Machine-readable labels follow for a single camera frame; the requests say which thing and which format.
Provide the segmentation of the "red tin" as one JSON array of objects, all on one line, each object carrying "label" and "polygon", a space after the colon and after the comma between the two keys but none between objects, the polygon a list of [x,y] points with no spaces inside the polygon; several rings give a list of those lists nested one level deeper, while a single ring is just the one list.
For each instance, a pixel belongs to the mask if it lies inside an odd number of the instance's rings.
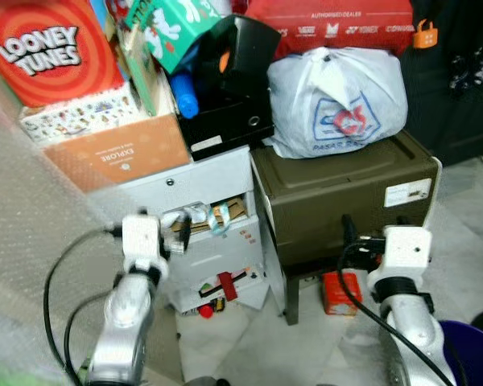
[{"label": "red tin", "polygon": [[[362,301],[361,279],[363,273],[360,269],[344,269],[342,279],[347,284],[349,291],[359,301]],[[322,273],[322,299],[324,313],[331,316],[355,316],[360,313],[358,306],[345,294],[338,276],[335,272]]]}]

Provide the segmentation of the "grey-white drawer cabinet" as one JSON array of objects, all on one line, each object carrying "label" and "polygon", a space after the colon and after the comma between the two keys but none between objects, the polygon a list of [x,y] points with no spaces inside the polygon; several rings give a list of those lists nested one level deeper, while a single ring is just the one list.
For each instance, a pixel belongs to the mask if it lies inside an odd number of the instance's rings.
[{"label": "grey-white drawer cabinet", "polygon": [[169,302],[175,311],[186,314],[213,299],[225,299],[218,275],[231,272],[237,287],[234,301],[255,309],[264,304],[270,279],[249,147],[103,188],[91,198],[113,220],[139,208],[161,220],[169,210],[208,203],[211,229],[192,233],[187,252],[169,261],[169,282],[164,287]]}]

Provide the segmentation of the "white printed plastic bag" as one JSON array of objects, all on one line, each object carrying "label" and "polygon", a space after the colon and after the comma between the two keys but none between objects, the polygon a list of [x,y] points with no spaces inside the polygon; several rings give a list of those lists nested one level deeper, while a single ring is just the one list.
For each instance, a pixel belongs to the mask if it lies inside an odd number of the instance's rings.
[{"label": "white printed plastic bag", "polygon": [[384,49],[318,47],[275,61],[268,70],[279,157],[318,158],[362,150],[407,124],[399,59]]}]

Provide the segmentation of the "orange-brown cardboard box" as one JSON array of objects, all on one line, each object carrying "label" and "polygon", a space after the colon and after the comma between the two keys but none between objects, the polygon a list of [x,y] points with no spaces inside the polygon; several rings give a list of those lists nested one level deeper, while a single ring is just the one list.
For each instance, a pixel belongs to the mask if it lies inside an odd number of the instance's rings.
[{"label": "orange-brown cardboard box", "polygon": [[100,190],[191,162],[174,114],[50,145],[43,154],[80,191]]}]

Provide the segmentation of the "clear bubble wrap sheet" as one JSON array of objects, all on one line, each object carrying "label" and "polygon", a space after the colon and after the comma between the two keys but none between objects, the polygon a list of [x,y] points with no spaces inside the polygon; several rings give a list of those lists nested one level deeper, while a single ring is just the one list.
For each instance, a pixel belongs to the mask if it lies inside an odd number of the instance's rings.
[{"label": "clear bubble wrap sheet", "polygon": [[73,316],[71,357],[97,345],[103,305],[123,265],[114,222],[53,165],[19,125],[22,104],[0,76],[0,386],[72,386],[51,353]]}]

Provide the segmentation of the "orange padlock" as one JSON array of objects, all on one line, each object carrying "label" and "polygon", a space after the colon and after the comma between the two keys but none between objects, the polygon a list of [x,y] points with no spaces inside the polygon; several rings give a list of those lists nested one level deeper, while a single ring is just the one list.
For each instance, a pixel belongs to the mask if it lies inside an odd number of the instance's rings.
[{"label": "orange padlock", "polygon": [[438,36],[440,33],[433,21],[428,18],[422,19],[415,26],[415,32],[412,33],[411,46],[415,49],[426,49],[435,47],[438,44]]}]

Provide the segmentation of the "blue plastic bottle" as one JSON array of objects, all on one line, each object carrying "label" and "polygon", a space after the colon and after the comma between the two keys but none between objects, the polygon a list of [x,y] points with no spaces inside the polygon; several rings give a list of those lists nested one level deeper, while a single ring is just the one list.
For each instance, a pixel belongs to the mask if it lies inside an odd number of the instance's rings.
[{"label": "blue plastic bottle", "polygon": [[192,75],[186,71],[180,71],[169,77],[169,85],[174,93],[176,109],[186,119],[197,117],[200,113],[197,93],[194,88]]}]

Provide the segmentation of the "black fabric case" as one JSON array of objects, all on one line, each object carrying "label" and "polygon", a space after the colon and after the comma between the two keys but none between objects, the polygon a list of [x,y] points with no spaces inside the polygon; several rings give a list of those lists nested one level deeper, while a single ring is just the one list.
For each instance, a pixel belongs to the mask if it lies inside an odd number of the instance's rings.
[{"label": "black fabric case", "polygon": [[434,47],[399,56],[406,131],[444,165],[483,155],[483,0],[410,0],[415,25],[437,30]]}]

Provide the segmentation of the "black plastic box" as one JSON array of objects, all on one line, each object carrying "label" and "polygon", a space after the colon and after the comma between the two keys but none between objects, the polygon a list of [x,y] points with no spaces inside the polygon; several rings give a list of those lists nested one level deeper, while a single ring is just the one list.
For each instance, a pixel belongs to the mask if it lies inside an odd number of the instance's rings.
[{"label": "black plastic box", "polygon": [[274,133],[268,69],[279,40],[281,34],[265,23],[231,14],[201,37],[191,63],[175,71],[192,75],[200,103],[194,118],[176,114],[193,161]]}]

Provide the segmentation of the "purple plastic bucket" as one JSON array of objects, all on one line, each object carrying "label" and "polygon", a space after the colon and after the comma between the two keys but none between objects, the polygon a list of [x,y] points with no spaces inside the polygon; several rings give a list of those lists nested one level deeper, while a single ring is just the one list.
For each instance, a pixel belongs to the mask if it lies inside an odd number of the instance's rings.
[{"label": "purple plastic bucket", "polygon": [[462,321],[439,320],[444,357],[457,386],[483,386],[483,331]]}]

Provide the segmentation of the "brown plastic cabinet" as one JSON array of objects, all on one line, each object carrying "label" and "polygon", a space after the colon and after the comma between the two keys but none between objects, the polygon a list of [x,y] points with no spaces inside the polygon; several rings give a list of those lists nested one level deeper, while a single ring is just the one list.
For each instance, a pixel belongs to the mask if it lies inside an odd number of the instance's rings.
[{"label": "brown plastic cabinet", "polygon": [[344,249],[342,214],[352,216],[357,236],[399,220],[425,224],[443,170],[406,131],[319,158],[282,158],[261,145],[252,148],[251,162],[268,267],[283,279],[274,295],[288,325],[298,323],[300,281],[334,269]]}]

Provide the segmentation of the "red Looney Tunes box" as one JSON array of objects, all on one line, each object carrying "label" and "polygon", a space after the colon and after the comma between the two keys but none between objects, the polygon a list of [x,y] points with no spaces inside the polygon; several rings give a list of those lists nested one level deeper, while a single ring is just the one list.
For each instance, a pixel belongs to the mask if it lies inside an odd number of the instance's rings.
[{"label": "red Looney Tunes box", "polygon": [[126,81],[90,0],[0,0],[0,75],[32,108]]}]

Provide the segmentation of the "red bag with white logos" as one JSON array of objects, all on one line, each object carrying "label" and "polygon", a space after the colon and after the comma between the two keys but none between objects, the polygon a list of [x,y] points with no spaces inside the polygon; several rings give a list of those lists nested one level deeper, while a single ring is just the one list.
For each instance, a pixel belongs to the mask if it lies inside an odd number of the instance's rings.
[{"label": "red bag with white logos", "polygon": [[415,32],[410,0],[249,0],[245,16],[281,34],[279,59],[318,47],[401,55]]}]

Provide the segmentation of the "white crumpled cloth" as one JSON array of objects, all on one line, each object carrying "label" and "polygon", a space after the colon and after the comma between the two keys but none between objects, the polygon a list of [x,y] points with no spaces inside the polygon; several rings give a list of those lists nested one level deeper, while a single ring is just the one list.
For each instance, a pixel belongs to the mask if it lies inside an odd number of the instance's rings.
[{"label": "white crumpled cloth", "polygon": [[193,203],[182,208],[169,210],[162,214],[160,225],[163,229],[178,232],[183,228],[186,217],[191,220],[191,232],[206,232],[211,229],[211,210],[208,203]]}]

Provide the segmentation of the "white cartoon print box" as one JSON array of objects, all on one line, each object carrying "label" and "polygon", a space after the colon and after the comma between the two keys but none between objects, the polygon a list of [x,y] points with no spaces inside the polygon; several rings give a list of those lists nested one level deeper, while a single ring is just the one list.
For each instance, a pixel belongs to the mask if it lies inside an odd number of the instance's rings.
[{"label": "white cartoon print box", "polygon": [[130,82],[120,88],[38,108],[25,107],[19,115],[22,131],[45,147],[148,118]]}]

